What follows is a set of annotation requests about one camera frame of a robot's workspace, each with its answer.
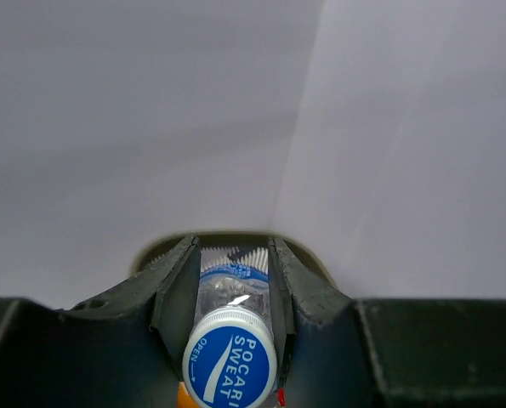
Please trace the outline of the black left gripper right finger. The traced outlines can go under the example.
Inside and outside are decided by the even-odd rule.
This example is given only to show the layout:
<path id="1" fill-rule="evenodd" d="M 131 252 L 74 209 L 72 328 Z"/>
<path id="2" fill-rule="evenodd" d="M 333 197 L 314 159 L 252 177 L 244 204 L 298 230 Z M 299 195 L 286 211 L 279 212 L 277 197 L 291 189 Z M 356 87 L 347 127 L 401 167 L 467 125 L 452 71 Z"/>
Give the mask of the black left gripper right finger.
<path id="1" fill-rule="evenodd" d="M 269 242 L 289 407 L 506 407 L 506 300 L 357 298 Z"/>

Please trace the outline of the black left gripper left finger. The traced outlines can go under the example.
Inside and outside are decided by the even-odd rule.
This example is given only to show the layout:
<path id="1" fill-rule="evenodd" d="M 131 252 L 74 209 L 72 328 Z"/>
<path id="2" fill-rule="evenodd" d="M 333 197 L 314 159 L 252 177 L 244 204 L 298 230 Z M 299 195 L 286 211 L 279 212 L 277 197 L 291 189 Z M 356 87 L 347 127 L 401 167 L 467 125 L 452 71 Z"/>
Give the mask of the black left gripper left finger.
<path id="1" fill-rule="evenodd" d="M 173 407 L 199 240 L 72 309 L 0 297 L 0 407 Z"/>

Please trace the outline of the orange juice bottle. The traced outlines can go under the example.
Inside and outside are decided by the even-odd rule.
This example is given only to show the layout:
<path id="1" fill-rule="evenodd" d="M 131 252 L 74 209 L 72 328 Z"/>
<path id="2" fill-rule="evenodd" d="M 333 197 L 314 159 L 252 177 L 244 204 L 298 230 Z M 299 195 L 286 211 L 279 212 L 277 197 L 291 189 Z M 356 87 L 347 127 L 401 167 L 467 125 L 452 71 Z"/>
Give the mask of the orange juice bottle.
<path id="1" fill-rule="evenodd" d="M 185 383 L 180 382 L 177 392 L 177 408 L 199 408 L 199 405 L 192 399 L 188 390 L 186 389 Z"/>

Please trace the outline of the blue label bottle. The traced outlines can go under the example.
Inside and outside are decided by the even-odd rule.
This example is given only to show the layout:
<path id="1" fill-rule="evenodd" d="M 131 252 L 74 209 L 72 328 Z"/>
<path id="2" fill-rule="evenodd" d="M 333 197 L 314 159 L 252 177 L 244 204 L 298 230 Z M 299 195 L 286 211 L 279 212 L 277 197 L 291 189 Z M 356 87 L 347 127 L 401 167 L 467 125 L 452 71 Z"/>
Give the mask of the blue label bottle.
<path id="1" fill-rule="evenodd" d="M 200 407 L 260 407 L 276 389 L 268 250 L 203 248 L 182 372 Z"/>

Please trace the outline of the grey mesh waste bin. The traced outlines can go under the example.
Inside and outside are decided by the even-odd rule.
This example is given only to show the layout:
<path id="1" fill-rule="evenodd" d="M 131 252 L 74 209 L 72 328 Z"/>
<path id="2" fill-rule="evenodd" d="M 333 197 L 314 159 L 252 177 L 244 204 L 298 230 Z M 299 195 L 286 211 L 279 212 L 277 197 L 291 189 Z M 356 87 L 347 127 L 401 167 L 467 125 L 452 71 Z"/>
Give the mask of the grey mesh waste bin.
<path id="1" fill-rule="evenodd" d="M 247 251 L 249 248 L 266 247 L 268 240 L 271 238 L 281 239 L 305 267 L 326 282 L 329 282 L 332 287 L 338 288 L 335 280 L 327 271 L 322 261 L 306 245 L 272 230 L 190 230 L 161 236 L 150 242 L 137 254 L 131 263 L 128 275 L 135 275 L 150 262 L 162 258 L 188 235 L 198 237 L 202 248 L 222 248 L 223 250 L 229 248 L 230 256 L 234 258 L 237 257 L 237 253 Z"/>

